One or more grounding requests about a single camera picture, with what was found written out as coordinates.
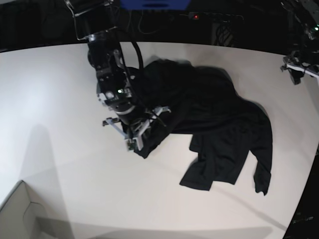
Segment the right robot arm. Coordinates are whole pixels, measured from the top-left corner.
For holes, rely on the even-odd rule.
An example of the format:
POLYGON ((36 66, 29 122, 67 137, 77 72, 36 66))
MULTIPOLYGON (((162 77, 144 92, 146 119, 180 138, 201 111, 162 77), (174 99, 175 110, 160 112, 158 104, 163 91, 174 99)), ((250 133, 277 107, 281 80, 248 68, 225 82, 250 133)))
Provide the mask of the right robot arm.
POLYGON ((103 120, 127 141, 165 130, 163 117, 169 106, 152 99, 155 80, 145 67, 141 49, 135 40, 130 43, 137 54, 138 65, 129 67, 119 36, 123 29, 115 23, 109 0, 67 0, 65 5, 74 20, 76 38, 88 46, 87 58, 95 71, 97 97, 115 116, 103 120))

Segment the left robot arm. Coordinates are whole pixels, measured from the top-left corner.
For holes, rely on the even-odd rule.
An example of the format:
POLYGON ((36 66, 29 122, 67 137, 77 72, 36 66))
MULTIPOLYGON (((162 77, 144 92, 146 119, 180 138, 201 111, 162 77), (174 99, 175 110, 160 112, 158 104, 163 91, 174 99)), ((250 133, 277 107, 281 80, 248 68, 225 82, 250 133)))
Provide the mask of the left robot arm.
POLYGON ((319 79, 319 2, 282 0, 288 12, 292 42, 289 55, 283 57, 282 71, 288 71, 294 85, 305 75, 319 79))

